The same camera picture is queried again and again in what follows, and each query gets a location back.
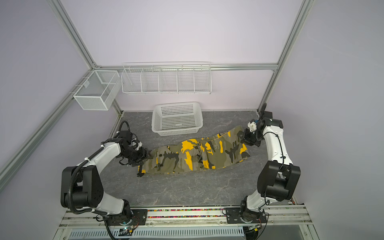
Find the camouflage yellow green trousers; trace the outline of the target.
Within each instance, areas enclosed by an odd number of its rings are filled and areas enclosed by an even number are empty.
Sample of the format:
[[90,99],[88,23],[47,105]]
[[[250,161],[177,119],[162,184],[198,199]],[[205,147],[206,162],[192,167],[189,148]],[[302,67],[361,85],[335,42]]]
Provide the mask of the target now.
[[217,170],[241,163],[251,157],[243,136],[243,127],[236,126],[212,137],[153,149],[138,167],[137,176]]

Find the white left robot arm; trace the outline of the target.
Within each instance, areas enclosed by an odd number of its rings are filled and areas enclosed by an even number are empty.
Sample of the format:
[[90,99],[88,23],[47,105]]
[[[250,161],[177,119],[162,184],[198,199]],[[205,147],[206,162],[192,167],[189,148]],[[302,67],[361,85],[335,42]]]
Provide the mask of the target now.
[[122,121],[116,135],[101,142],[100,148],[80,164],[67,167],[62,172],[60,202],[73,214],[95,213],[105,220],[117,221],[120,225],[132,222],[134,213],[127,200],[119,199],[104,191],[100,174],[115,159],[122,166],[143,168],[147,149],[131,132],[123,129]]

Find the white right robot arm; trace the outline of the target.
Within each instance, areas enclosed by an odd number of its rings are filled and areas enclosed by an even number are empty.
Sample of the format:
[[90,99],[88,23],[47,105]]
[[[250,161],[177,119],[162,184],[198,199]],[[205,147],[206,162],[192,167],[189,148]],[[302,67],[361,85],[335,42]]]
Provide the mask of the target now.
[[265,141],[268,161],[257,180],[257,190],[241,201],[240,208],[224,208],[229,224],[260,223],[266,217],[265,208],[275,202],[291,200],[301,169],[290,159],[285,142],[283,122],[265,111],[267,103],[258,109],[257,120],[251,120],[243,140],[249,146],[259,147]]

